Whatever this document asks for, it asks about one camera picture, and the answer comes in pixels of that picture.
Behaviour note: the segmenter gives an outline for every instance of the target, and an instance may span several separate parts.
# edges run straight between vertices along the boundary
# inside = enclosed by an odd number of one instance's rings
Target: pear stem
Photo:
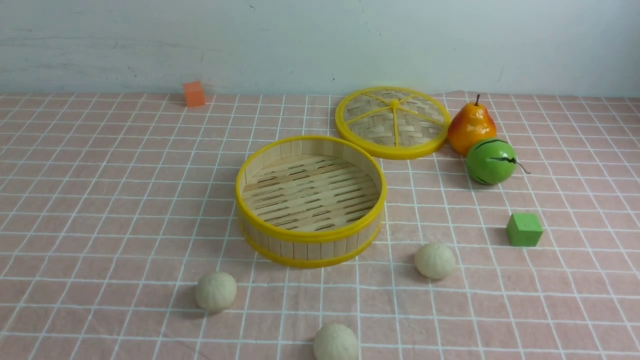
[[[530,172],[527,171],[527,169],[524,168],[524,166],[522,166],[521,163],[516,161],[516,164],[520,165],[520,167],[522,168],[522,171],[526,172],[527,174],[531,174]]]

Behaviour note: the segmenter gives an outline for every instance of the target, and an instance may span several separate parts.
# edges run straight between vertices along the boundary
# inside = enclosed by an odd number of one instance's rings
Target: green cube
[[[534,213],[513,213],[507,224],[511,246],[535,247],[542,237],[542,226]]]

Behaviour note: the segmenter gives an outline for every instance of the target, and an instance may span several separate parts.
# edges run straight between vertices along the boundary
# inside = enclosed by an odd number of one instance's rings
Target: white wall
[[[0,92],[640,95],[640,0],[0,0]]]

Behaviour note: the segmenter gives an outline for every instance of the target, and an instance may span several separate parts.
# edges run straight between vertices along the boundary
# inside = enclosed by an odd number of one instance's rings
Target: woven bamboo lid
[[[377,86],[345,97],[335,111],[340,136],[371,156],[416,159],[447,141],[451,116],[434,98],[406,88]]]

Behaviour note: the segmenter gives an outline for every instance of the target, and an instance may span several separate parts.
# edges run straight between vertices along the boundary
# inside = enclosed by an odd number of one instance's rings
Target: bamboo steamer basket
[[[376,86],[345,97],[335,110],[340,137],[371,156],[410,160],[447,141],[451,116],[436,99],[407,88]]]
[[[236,179],[240,230],[276,263],[319,268],[343,263],[375,239],[387,197],[376,161],[329,136],[297,136],[250,156]]]

